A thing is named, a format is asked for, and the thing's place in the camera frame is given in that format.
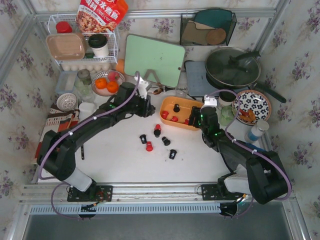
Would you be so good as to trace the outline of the orange plastic storage basket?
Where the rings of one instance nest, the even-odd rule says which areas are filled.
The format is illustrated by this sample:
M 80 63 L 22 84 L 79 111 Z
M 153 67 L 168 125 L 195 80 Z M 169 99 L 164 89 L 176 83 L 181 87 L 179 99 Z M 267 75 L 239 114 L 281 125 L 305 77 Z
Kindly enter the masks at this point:
M 179 107 L 180 107 L 179 112 L 174 112 L 173 108 L 175 104 L 179 104 Z M 181 98 L 177 96 L 165 97 L 164 100 L 162 101 L 162 104 L 159 110 L 160 120 L 163 124 L 168 126 L 190 130 L 190 131 L 198 131 L 199 130 L 198 128 L 185 124 L 185 119 L 189 118 L 193 106 L 201 108 L 203 106 L 203 103 L 193 99 Z M 162 111 L 169 112 L 167 119 L 162 118 L 161 116 Z M 178 117 L 177 122 L 171 121 L 173 116 Z

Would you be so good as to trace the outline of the fried food pieces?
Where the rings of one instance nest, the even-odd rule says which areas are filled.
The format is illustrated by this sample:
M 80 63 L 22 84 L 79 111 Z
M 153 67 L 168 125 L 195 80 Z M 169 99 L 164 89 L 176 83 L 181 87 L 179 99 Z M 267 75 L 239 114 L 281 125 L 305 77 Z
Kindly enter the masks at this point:
M 245 122 L 253 123 L 257 120 L 254 112 L 251 109 L 249 109 L 248 111 L 244 111 L 243 109 L 240 109 L 239 112 L 240 112 L 239 118 Z

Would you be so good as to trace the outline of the pink fruit bowl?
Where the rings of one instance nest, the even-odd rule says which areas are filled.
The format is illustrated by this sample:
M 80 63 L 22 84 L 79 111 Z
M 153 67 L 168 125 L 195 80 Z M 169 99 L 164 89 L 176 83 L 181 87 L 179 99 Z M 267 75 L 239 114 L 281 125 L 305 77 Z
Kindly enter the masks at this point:
M 125 77 L 118 71 L 102 71 L 92 79 L 91 88 L 97 95 L 109 97 L 116 94 L 125 81 Z

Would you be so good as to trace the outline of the egg tray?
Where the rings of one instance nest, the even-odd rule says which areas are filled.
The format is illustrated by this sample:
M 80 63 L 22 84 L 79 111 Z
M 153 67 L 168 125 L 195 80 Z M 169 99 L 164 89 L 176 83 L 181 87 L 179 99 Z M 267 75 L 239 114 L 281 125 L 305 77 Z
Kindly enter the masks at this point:
M 80 70 L 88 70 L 91 73 L 99 73 L 101 71 L 108 71 L 113 67 L 112 63 L 62 63 L 61 67 L 64 71 L 77 72 Z

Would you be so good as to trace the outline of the pale green glass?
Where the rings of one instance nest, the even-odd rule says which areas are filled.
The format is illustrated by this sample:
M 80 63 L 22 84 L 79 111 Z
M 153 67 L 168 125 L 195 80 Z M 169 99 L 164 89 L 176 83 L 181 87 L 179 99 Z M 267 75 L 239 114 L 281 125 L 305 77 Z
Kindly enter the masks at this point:
M 78 92 L 78 96 L 83 102 L 93 103 L 95 101 L 95 94 L 90 84 L 83 84 L 82 81 L 77 79 L 74 86 Z

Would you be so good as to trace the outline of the black capsule numbered four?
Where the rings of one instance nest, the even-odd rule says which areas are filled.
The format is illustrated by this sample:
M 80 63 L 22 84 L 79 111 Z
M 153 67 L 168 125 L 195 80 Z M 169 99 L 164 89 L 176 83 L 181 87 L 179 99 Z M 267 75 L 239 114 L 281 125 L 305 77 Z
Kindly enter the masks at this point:
M 145 134 L 140 135 L 139 138 L 140 138 L 142 144 L 147 143 L 147 136 Z
M 177 155 L 177 151 L 176 151 L 175 149 L 171 149 L 171 150 L 170 150 L 170 153 L 169 153 L 169 158 L 170 158 L 171 160 L 174 160 L 175 157 L 176 157 L 176 155 Z

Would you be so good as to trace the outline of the grey induction cooker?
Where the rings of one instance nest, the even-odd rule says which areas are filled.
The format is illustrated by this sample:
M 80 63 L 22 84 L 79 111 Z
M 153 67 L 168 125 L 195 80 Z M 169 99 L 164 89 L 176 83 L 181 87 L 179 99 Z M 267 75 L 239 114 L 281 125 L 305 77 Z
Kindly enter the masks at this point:
M 218 89 L 213 87 L 207 80 L 207 71 L 204 61 L 187 60 L 184 62 L 188 94 L 191 97 L 203 97 Z

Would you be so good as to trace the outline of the copper spoon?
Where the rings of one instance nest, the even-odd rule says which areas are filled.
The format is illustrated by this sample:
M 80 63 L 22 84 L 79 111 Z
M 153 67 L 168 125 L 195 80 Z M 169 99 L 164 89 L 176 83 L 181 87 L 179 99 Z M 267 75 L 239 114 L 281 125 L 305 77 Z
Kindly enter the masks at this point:
M 158 88 L 158 89 L 155 89 L 154 91 L 152 91 L 151 93 L 153 94 L 153 95 L 159 95 L 160 93 L 162 93 L 163 92 L 163 89 L 162 88 Z

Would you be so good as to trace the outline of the jar with black lid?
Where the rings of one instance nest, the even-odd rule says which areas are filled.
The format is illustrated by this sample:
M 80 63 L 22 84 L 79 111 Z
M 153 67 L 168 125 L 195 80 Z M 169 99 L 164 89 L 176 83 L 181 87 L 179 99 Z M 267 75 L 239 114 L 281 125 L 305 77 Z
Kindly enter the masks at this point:
M 218 96 L 218 109 L 222 109 L 225 106 L 232 105 L 233 101 L 236 99 L 236 96 L 228 91 L 221 91 Z

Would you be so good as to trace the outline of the orange tangerine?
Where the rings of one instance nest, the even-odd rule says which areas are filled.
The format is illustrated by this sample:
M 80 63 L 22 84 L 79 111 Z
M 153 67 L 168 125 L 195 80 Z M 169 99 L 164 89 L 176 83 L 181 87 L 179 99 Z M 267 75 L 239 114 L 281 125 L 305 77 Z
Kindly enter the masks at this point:
M 107 85 L 108 85 L 108 82 L 104 77 L 100 77 L 95 80 L 95 87 L 99 90 L 106 89 Z
M 118 91 L 119 85 L 118 85 L 118 83 L 116 81 L 109 81 L 107 83 L 106 89 L 108 90 L 109 93 L 114 94 L 114 93 L 116 93 Z

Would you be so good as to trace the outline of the flower patterned plate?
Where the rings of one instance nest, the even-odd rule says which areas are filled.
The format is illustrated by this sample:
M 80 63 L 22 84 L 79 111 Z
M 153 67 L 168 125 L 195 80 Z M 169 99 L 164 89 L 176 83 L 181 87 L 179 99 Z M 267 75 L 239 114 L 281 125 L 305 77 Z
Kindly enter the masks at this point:
M 243 90 L 237 94 L 238 99 L 236 98 L 233 103 L 232 107 L 234 108 L 234 113 L 239 110 L 238 116 L 236 117 L 241 123 L 253 126 L 256 124 L 258 120 L 265 120 L 267 121 L 272 113 L 271 103 L 268 98 L 256 91 L 256 90 Z M 248 111 L 251 109 L 256 117 L 256 121 L 253 123 L 246 122 L 239 118 L 240 109 L 244 111 Z

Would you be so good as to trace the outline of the grey tinted glass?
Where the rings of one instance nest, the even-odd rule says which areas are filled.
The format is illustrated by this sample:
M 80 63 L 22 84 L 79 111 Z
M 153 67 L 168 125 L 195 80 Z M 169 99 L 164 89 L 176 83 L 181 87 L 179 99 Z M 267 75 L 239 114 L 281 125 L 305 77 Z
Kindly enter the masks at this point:
M 92 83 L 90 71 L 87 69 L 79 70 L 77 72 L 77 77 L 84 85 L 90 85 Z

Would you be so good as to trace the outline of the metal cutting board stand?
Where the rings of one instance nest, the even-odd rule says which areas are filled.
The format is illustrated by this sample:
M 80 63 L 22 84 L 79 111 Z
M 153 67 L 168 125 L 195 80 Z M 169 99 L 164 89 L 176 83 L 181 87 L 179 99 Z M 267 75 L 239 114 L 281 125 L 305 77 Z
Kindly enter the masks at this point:
M 161 81 L 154 69 L 148 69 L 143 77 L 144 80 L 155 83 L 158 87 L 162 87 Z

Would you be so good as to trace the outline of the clear bottle blue label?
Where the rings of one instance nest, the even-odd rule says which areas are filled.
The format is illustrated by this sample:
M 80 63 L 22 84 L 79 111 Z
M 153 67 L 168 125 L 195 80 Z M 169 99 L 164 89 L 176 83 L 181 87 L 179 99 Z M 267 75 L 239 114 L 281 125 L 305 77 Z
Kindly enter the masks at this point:
M 245 141 L 248 143 L 256 142 L 268 129 L 269 124 L 263 119 L 259 119 L 256 124 L 245 135 Z

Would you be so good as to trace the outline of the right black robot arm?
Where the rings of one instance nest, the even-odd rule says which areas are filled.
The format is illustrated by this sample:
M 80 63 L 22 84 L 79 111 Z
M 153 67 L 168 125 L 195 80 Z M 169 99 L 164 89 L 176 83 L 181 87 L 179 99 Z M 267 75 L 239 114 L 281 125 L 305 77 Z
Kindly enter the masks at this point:
M 279 155 L 232 137 L 220 127 L 215 107 L 192 107 L 188 124 L 201 130 L 203 142 L 221 155 L 230 171 L 216 184 L 203 185 L 204 200 L 233 200 L 246 194 L 264 205 L 289 198 L 292 186 Z

